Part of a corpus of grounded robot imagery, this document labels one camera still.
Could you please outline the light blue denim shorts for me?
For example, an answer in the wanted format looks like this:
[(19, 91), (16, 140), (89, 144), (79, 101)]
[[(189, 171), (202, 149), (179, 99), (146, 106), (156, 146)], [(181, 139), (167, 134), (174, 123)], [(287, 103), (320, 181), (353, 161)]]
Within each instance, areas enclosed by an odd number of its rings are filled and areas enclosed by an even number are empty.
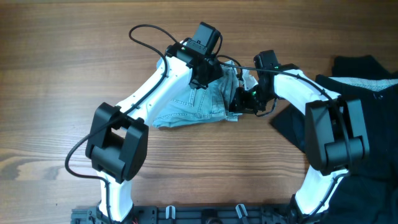
[(189, 86), (180, 91), (158, 114), (152, 125), (155, 128), (175, 128), (222, 120), (237, 122), (239, 113), (230, 112), (229, 105), (239, 86), (237, 71), (224, 67), (223, 76), (206, 89)]

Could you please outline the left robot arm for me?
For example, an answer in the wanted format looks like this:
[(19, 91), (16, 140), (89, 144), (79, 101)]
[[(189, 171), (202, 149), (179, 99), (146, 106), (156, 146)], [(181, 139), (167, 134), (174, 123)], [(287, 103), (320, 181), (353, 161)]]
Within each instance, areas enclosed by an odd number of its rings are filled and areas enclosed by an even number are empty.
[(142, 167), (149, 126), (167, 103), (184, 88), (206, 89), (221, 78), (214, 48), (221, 33), (201, 22), (192, 38), (175, 41), (160, 54), (155, 73), (131, 96), (116, 106), (97, 107), (85, 155), (101, 181), (96, 216), (103, 223), (131, 223), (133, 177)]

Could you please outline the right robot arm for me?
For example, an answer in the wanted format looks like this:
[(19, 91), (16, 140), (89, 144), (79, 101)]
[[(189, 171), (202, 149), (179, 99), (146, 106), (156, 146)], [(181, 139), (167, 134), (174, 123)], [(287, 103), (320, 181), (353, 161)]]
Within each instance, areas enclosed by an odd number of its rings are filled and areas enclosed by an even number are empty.
[(231, 107), (261, 117), (268, 114), (268, 101), (287, 100), (304, 116), (303, 149), (310, 166), (286, 215), (289, 223), (316, 222), (340, 182), (369, 154), (361, 101), (322, 87), (294, 64), (281, 65), (273, 50), (256, 55), (252, 70), (256, 78), (241, 67)]

